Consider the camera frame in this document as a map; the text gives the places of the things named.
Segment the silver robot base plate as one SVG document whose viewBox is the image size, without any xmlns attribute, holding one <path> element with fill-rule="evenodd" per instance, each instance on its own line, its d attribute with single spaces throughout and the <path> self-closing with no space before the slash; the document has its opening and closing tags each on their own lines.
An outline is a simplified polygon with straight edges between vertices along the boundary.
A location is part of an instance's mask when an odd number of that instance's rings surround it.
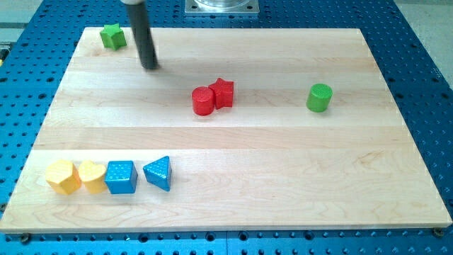
<svg viewBox="0 0 453 255">
<path fill-rule="evenodd" d="M 258 0 L 185 0 L 185 13 L 202 14 L 258 14 Z"/>
</svg>

